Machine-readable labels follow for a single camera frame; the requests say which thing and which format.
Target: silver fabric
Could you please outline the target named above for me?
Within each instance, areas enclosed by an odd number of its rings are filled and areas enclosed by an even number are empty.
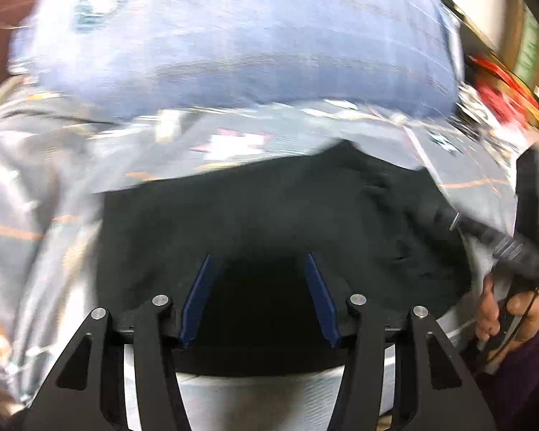
[[[10,347],[0,381],[22,403],[32,399],[66,342],[97,307],[103,191],[313,153],[345,138],[400,167],[427,167],[452,202],[498,228],[513,228],[516,200],[503,169],[444,118],[411,119],[320,100],[162,111],[114,125],[29,82],[0,105],[0,325]],[[468,246],[478,293],[491,261],[473,242]],[[471,334],[474,300],[468,293],[439,320],[456,345]],[[382,411],[392,406],[394,363],[389,349]],[[131,361],[125,371],[130,427],[136,430]],[[246,429],[246,422],[248,429],[325,430],[341,373],[337,368],[272,379],[179,379],[194,431]]]

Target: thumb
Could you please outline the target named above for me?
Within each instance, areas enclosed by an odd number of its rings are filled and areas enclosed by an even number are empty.
[[[537,291],[518,293],[507,302],[507,311],[513,315],[524,315],[533,297],[535,297],[533,305],[531,305],[527,317],[523,319],[519,332],[515,336],[516,342],[525,342],[533,338],[539,331],[539,293]]]

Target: finger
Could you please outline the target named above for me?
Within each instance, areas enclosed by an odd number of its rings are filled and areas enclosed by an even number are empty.
[[[537,292],[524,292],[512,296],[507,302],[507,311],[515,316],[522,316],[530,305],[533,296],[536,295]]]
[[[483,295],[493,295],[493,274],[487,274],[483,278]]]
[[[483,332],[487,333],[487,335],[497,335],[499,331],[501,330],[501,325],[499,324],[499,321],[481,321],[477,322],[475,327],[479,327]]]
[[[499,305],[493,298],[493,294],[483,294],[479,299],[479,308],[477,309],[478,321],[486,322],[496,321],[499,317]]]
[[[475,326],[475,335],[477,336],[478,339],[484,340],[486,342],[487,340],[489,340],[489,337],[490,337],[487,331],[484,328],[482,328],[479,324]]]
[[[518,342],[533,338],[539,332],[539,296],[533,302],[527,317],[523,320],[519,332],[515,336]]]

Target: blue pillow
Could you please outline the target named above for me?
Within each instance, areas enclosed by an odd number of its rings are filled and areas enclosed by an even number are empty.
[[[319,98],[448,115],[448,18],[439,0],[40,0],[11,65],[121,120]]]

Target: black device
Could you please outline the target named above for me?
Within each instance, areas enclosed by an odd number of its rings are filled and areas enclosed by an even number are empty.
[[[517,160],[517,215],[515,231],[529,239],[533,247],[539,250],[539,147],[533,146],[525,151]],[[500,301],[499,324],[501,329],[497,335],[487,342],[484,354],[501,347],[512,335],[516,327],[516,317],[507,312],[507,301],[517,293],[527,292],[539,286],[539,276],[529,278],[523,270],[511,271],[513,280],[507,295]]]
[[[493,418],[463,360],[436,320],[414,307],[408,326],[386,328],[383,309],[359,294],[347,300],[358,322],[349,347],[330,431],[374,430],[383,382],[384,349],[395,343],[397,364],[393,430],[493,431]],[[113,319],[93,310],[50,371],[32,405],[15,416],[23,431],[126,431],[124,344],[133,344],[138,410],[143,431],[190,431],[175,375],[175,338],[160,326],[172,321],[171,298],[156,295]],[[131,323],[124,333],[115,327]]]

